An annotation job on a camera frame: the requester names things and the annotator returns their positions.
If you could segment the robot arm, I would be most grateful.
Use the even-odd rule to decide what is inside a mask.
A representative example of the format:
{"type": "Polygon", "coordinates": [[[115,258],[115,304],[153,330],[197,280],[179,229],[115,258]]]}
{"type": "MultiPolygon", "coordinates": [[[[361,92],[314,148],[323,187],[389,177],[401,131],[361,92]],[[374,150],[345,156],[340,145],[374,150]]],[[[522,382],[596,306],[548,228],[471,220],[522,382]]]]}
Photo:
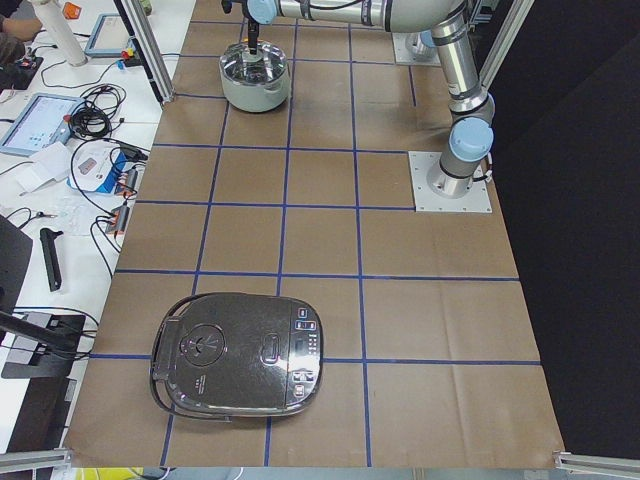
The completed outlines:
{"type": "Polygon", "coordinates": [[[439,65],[437,48],[430,30],[410,34],[405,46],[411,64],[439,65]]]}
{"type": "Polygon", "coordinates": [[[495,106],[474,63],[463,1],[246,1],[244,14],[260,25],[286,17],[381,27],[389,33],[428,32],[450,95],[452,127],[427,181],[434,193],[445,198],[468,193],[494,141],[495,106]]]}

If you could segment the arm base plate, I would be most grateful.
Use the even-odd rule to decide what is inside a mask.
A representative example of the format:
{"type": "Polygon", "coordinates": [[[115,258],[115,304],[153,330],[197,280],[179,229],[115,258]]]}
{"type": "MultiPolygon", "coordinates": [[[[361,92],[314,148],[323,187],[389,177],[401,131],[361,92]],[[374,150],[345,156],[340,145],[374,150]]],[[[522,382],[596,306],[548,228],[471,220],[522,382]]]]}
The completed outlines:
{"type": "Polygon", "coordinates": [[[395,63],[399,65],[441,65],[430,31],[394,33],[392,35],[395,63]]]}
{"type": "Polygon", "coordinates": [[[469,178],[453,178],[441,169],[440,156],[440,152],[408,152],[415,211],[490,214],[487,182],[475,181],[481,168],[469,178]]]}

